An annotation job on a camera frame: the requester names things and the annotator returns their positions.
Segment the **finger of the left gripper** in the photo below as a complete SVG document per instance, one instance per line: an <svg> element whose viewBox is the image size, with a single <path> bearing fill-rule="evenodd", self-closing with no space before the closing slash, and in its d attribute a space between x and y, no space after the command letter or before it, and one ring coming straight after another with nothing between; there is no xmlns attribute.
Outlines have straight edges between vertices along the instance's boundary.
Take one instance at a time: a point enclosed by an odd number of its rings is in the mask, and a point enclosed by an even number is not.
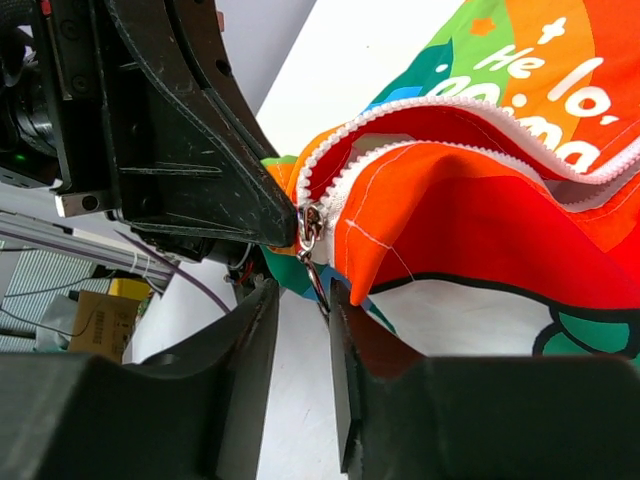
<svg viewBox="0 0 640 480"><path fill-rule="evenodd" d="M233 77L211 1L108 1L107 144L120 217L140 232L289 247L297 216Z"/></svg>

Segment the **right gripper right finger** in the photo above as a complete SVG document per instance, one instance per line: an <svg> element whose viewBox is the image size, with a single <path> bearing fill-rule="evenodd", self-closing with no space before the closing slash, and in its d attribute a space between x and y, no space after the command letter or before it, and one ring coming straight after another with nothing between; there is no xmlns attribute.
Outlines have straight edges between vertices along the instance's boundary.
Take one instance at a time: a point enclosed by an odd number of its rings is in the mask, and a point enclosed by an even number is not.
<svg viewBox="0 0 640 480"><path fill-rule="evenodd" d="M330 287L351 479L635 479L639 373L614 356L427 357Z"/></svg>

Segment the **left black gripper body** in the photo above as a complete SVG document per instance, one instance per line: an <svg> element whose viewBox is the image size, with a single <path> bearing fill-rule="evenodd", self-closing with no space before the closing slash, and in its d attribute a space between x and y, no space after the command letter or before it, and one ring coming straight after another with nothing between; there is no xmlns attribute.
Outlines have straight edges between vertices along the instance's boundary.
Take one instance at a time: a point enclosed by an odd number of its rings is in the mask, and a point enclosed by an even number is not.
<svg viewBox="0 0 640 480"><path fill-rule="evenodd" d="M102 214L174 258L239 263L256 243L140 232L121 219L103 68L105 52L123 45L106 2L2 3L2 182L47 188L60 216Z"/></svg>

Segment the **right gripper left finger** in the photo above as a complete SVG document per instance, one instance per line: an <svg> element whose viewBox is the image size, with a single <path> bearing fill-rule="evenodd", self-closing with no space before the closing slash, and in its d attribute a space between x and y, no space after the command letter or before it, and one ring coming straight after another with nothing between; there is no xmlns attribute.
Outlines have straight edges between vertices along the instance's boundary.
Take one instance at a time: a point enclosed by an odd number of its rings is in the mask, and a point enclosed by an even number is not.
<svg viewBox="0 0 640 480"><path fill-rule="evenodd" d="M280 292L260 282L230 313L140 364L80 353L1 358L5 479L252 479Z"/></svg>

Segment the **red rainbow kids jacket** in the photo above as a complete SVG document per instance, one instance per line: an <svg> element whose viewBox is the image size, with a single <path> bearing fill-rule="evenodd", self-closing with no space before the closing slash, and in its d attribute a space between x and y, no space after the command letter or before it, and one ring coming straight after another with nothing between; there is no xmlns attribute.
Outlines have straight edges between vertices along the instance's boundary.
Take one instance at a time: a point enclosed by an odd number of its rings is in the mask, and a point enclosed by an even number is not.
<svg viewBox="0 0 640 480"><path fill-rule="evenodd" d="M307 215L271 273L433 356L639 360L639 5L331 1L267 171Z"/></svg>

